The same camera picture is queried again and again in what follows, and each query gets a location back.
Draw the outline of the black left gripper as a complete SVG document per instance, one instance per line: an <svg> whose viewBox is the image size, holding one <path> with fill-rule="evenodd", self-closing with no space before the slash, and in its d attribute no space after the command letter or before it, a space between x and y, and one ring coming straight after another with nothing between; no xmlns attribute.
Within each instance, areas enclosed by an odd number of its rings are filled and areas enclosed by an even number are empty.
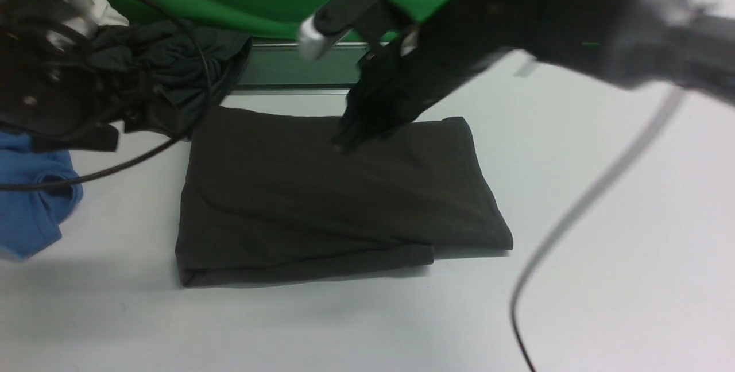
<svg viewBox="0 0 735 372"><path fill-rule="evenodd" d="M2 12L2 131L28 135L37 153L117 149L114 123L156 92L140 80L137 96L126 96L112 76L87 63L101 28L78 31Z"/></svg>

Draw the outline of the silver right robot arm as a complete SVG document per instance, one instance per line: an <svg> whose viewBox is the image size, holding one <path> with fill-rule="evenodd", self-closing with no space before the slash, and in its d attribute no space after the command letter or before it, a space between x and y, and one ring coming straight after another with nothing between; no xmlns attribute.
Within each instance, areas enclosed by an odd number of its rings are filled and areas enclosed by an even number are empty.
<svg viewBox="0 0 735 372"><path fill-rule="evenodd" d="M448 0L361 68L334 145L383 138L510 51L631 90L669 82L733 103L733 19L693 0Z"/></svg>

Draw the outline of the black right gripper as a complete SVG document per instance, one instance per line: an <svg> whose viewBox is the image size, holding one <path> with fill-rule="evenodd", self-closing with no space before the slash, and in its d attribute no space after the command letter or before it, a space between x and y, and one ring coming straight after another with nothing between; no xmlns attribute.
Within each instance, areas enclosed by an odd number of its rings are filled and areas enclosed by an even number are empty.
<svg viewBox="0 0 735 372"><path fill-rule="evenodd" d="M369 44L334 145L343 152L414 121L507 53L594 78L604 76L606 47L629 0L446 0L415 22L389 0L374 16L343 5L347 26Z"/></svg>

